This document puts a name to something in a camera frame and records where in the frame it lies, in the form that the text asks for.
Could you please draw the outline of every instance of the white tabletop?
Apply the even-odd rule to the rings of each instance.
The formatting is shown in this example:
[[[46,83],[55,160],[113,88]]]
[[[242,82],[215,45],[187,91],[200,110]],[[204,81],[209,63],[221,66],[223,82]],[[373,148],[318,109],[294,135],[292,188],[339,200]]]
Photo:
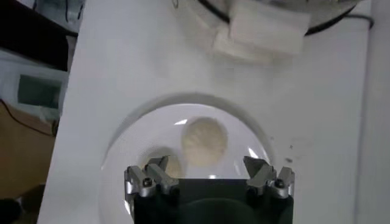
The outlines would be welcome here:
[[[206,55],[170,0],[88,1],[39,223],[99,223],[101,164],[120,124],[186,93],[256,120],[276,167],[296,172],[294,223],[352,223],[367,40],[365,21],[345,19],[262,68]]]

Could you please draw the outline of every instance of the black object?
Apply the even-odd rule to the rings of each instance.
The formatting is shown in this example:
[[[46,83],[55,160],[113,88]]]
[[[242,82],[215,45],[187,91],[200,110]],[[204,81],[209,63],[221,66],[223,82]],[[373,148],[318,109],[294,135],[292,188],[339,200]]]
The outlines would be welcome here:
[[[134,199],[135,224],[291,224],[293,204],[248,191],[247,180],[179,179],[177,194]]]
[[[21,206],[14,199],[0,200],[0,223],[11,224],[22,214]]]
[[[66,36],[77,34],[15,0],[0,1],[0,47],[56,69],[68,70]]]

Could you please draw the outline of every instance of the white container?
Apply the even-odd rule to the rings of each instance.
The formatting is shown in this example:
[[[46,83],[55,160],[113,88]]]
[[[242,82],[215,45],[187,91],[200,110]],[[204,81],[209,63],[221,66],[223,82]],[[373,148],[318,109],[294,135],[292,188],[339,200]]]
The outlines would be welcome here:
[[[68,84],[69,74],[50,68],[39,66],[24,65],[10,61],[0,60],[0,98],[17,110],[29,113],[39,117],[42,121],[52,121],[58,119],[62,112],[62,104]],[[20,103],[18,100],[18,91],[20,87],[20,78],[37,78],[37,80],[47,80],[60,86],[58,98],[58,108],[49,108],[38,105]]]

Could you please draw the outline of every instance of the wooden surface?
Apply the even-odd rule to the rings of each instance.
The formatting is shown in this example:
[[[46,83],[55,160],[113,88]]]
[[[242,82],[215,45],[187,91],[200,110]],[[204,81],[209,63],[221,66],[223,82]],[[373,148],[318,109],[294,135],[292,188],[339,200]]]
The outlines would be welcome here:
[[[51,132],[37,117],[10,108],[24,124]],[[55,138],[15,122],[0,104],[0,198],[15,198],[45,183]]]

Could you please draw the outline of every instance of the screw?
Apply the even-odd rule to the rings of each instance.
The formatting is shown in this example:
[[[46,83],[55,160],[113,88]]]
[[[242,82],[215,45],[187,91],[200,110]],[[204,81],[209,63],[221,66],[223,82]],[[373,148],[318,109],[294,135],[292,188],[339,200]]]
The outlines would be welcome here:
[[[277,188],[284,188],[285,182],[282,179],[276,179],[274,185]]]
[[[257,197],[257,189],[254,187],[248,187],[247,194],[250,197]]]
[[[143,181],[142,181],[142,185],[144,187],[150,187],[151,185],[153,184],[153,181],[150,177],[147,177],[145,178]]]

